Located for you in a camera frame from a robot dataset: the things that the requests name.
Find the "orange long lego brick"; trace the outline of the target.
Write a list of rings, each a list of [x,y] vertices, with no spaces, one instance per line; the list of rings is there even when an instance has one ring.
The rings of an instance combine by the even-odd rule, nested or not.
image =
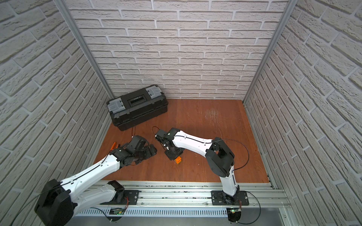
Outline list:
[[[180,164],[181,162],[182,162],[182,158],[179,156],[179,157],[177,157],[176,159],[175,159],[175,162],[177,163],[177,164]]]

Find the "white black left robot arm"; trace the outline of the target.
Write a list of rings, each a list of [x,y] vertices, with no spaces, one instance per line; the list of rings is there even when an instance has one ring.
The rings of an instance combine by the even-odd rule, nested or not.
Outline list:
[[[113,180],[98,189],[88,188],[105,176],[155,156],[157,149],[148,145],[128,152],[125,147],[113,149],[109,154],[82,172],[46,183],[35,205],[35,213],[46,226],[64,226],[78,213],[102,203],[129,204],[124,187]]]

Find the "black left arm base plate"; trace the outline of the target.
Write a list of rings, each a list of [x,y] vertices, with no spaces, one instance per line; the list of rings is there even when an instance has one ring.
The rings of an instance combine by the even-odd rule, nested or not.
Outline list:
[[[125,190],[122,194],[116,195],[115,205],[136,205],[139,194],[139,190]]]

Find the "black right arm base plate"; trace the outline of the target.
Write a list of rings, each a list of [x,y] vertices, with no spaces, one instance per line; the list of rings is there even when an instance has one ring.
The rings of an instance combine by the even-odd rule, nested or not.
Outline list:
[[[234,196],[227,195],[223,191],[211,191],[211,200],[213,205],[248,206],[249,200],[246,191],[237,191]]]

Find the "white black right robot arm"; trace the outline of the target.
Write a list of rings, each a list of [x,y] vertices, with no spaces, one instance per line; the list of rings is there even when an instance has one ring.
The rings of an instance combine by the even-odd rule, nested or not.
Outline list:
[[[239,193],[239,186],[234,175],[235,155],[221,138],[204,139],[176,128],[172,128],[169,132],[159,130],[155,138],[172,161],[178,159],[185,149],[206,158],[212,172],[220,177],[222,202],[228,205],[235,204]]]

